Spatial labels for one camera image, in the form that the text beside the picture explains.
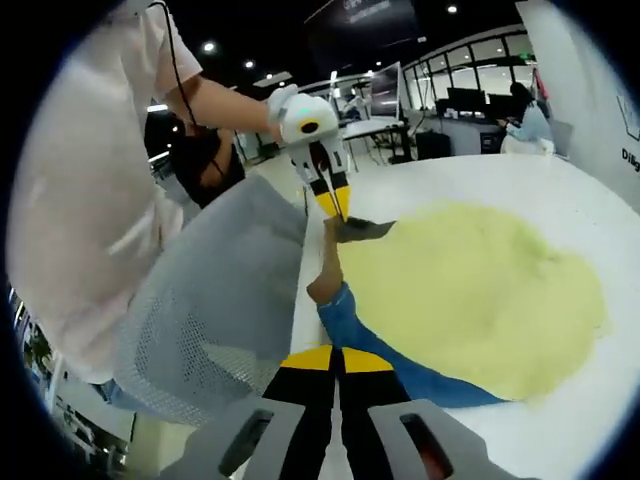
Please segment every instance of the glass wall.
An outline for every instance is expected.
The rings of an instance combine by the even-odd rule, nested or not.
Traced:
[[[433,83],[431,75],[429,75],[429,69],[427,68],[426,64],[422,64],[420,67],[416,68],[419,68],[418,77],[424,107],[432,110],[436,108],[436,98],[433,92]]]
[[[452,69],[451,77],[455,88],[470,88],[472,90],[478,89],[476,73],[471,67],[463,67],[458,70]]]
[[[533,47],[531,46],[531,42],[529,41],[529,37],[526,33],[506,37],[506,40],[507,46],[509,47],[509,55],[512,57],[533,55]]]
[[[484,90],[487,95],[490,93],[498,95],[510,95],[511,89],[511,72],[509,67],[498,67],[496,65],[485,65],[478,67],[478,76],[480,77],[480,89]]]
[[[409,101],[411,102],[411,108],[420,110],[423,107],[422,98],[420,95],[420,88],[418,79],[416,78],[417,67],[411,67],[404,71],[404,75],[407,79],[407,91],[409,92]]]
[[[435,108],[437,100],[449,98],[448,89],[484,90],[510,95],[512,82],[527,88],[533,84],[533,48],[526,33],[515,32],[486,38],[426,58],[405,70],[413,108]]]
[[[433,82],[436,99],[449,98],[447,89],[452,85],[445,56],[440,55],[429,60],[429,68],[431,69],[431,81]]]

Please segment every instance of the monitor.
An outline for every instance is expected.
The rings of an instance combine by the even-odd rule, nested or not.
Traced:
[[[511,95],[495,95],[489,94],[489,107],[487,108],[489,116],[493,119],[506,119],[508,117],[517,117],[522,112],[518,112],[518,107]]]
[[[376,72],[371,79],[371,116],[400,118],[400,62]]]
[[[482,112],[487,109],[487,100],[483,90],[471,88],[447,89],[451,107],[458,112]]]

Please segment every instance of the window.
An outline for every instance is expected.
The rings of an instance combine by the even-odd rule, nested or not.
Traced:
[[[431,68],[431,73],[438,73],[442,70],[446,70],[447,62],[444,59],[444,55],[440,55],[439,57],[429,60],[429,68]]]
[[[432,78],[433,88],[436,92],[436,100],[442,98],[449,98],[449,91],[447,88],[451,86],[451,79],[447,72],[440,72],[433,75]]]
[[[451,76],[453,78],[453,86],[455,88],[478,89],[476,82],[476,74],[471,67],[463,67],[458,70],[452,69]]]
[[[458,65],[471,63],[471,52],[469,51],[469,47],[457,48],[447,53],[447,57],[449,58],[449,66],[452,68],[457,67]]]
[[[410,67],[404,72],[407,78],[407,90],[409,91],[411,107],[416,110],[422,108],[422,98],[420,97],[418,79],[416,78],[417,68],[418,67]]]
[[[418,85],[420,86],[424,108],[436,108],[436,100],[433,97],[433,87],[431,86],[431,76],[429,75],[426,64],[416,66],[416,71],[418,72]]]
[[[520,82],[527,88],[533,85],[533,65],[513,67],[513,73],[516,76],[516,82]]]
[[[476,43],[471,46],[471,49],[473,50],[473,56],[475,57],[476,62],[507,56],[507,52],[504,51],[502,39],[500,38],[493,38],[491,40]]]
[[[488,95],[490,93],[498,95],[511,94],[511,72],[509,67],[498,67],[496,65],[485,65],[478,67],[480,77],[480,88]]]
[[[526,34],[507,37],[507,46],[509,47],[509,55],[512,57],[533,55],[533,47]]]

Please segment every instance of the floor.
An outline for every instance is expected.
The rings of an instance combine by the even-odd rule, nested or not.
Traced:
[[[383,168],[383,157],[390,155],[388,150],[381,153],[375,149],[370,149],[369,154],[361,140],[352,143],[355,163],[360,172]],[[351,163],[349,171],[355,172],[356,165]],[[304,208],[303,184],[288,155],[267,160],[252,167],[247,174],[262,175],[285,199]],[[192,431],[192,427],[170,424],[138,414],[126,463],[129,478],[157,475],[164,467],[175,462],[182,456],[185,442]]]

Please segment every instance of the table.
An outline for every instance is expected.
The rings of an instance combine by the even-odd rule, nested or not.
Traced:
[[[342,131],[342,141],[347,142],[349,146],[349,153],[351,154],[351,158],[354,159],[354,165],[356,167],[356,172],[359,171],[357,163],[355,163],[355,157],[353,155],[353,149],[351,148],[351,140],[356,140],[358,138],[365,137],[375,137],[378,134],[388,133],[391,139],[391,150],[392,154],[395,156],[395,142],[393,141],[393,134],[400,133],[402,135],[402,140],[400,142],[404,156],[411,160],[411,148],[409,146],[408,138],[406,137],[406,132],[408,130],[408,125],[405,122],[396,120],[394,118],[371,118],[369,120],[362,120],[357,122],[351,122],[346,125],[344,130]],[[369,156],[374,161],[374,163],[378,163],[373,156],[371,155],[371,151],[369,150],[369,146],[365,141],[365,146],[367,151],[369,152]]]
[[[473,155],[354,174],[350,214],[378,223],[443,200],[514,212],[553,245],[587,258],[598,273],[613,332],[586,364],[536,404],[448,412],[480,434],[491,460],[544,480],[576,478],[597,461],[625,421],[640,378],[640,216],[597,180],[557,157]],[[326,343],[306,286],[322,262],[322,213],[310,209],[292,352]]]

